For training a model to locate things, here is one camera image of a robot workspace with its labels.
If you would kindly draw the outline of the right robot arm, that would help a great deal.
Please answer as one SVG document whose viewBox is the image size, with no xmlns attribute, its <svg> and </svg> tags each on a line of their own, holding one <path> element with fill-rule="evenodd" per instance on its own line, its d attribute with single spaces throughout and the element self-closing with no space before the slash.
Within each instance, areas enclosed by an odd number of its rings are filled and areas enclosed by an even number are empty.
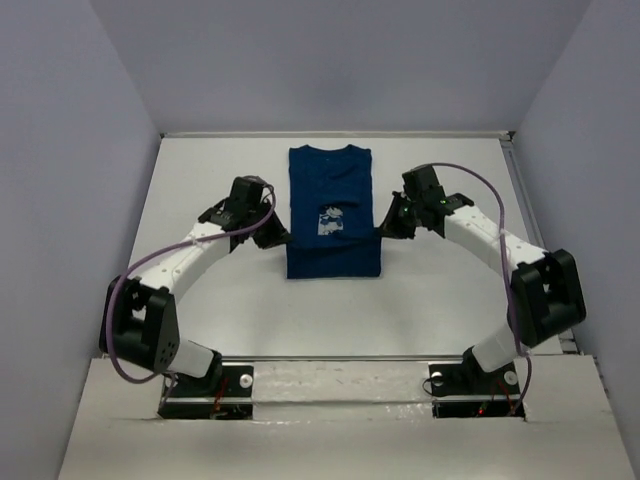
<svg viewBox="0 0 640 480">
<path fill-rule="evenodd" d="M 564 249 L 535 246 L 491 220 L 467 196 L 449 195 L 437 164 L 415 167 L 402 176 L 403 188 L 378 232 L 383 238 L 412 239 L 418 228 L 438 234 L 474 255 L 502 279 L 505 323 L 469 347 L 459 363 L 431 372 L 424 384 L 434 397 L 484 395 L 501 369 L 587 316 L 576 260 Z"/>
</svg>

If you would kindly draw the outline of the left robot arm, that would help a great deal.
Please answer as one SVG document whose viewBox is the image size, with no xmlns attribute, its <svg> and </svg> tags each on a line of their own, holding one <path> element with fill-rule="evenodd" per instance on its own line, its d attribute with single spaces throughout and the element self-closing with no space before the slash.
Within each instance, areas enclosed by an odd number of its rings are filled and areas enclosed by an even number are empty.
<svg viewBox="0 0 640 480">
<path fill-rule="evenodd" d="M 216 262 L 247 240 L 260 249 L 288 243 L 276 214 L 274 187 L 258 176 L 239 176 L 229 194 L 201 213 L 183 240 L 139 259 L 108 287 L 99 348 L 116 373 L 135 384 L 124 363 L 201 395 L 223 380 L 221 354 L 182 336 L 178 304 Z"/>
</svg>

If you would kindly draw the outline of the blue printed t shirt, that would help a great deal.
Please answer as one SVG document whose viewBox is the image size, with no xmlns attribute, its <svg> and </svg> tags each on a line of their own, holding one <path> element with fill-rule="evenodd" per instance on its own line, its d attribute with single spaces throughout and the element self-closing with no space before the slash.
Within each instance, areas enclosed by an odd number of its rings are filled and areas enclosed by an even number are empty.
<svg viewBox="0 0 640 480">
<path fill-rule="evenodd" d="M 373 215 L 372 153 L 347 145 L 291 148 L 292 240 L 286 246 L 290 280 L 376 278 L 381 237 Z"/>
</svg>

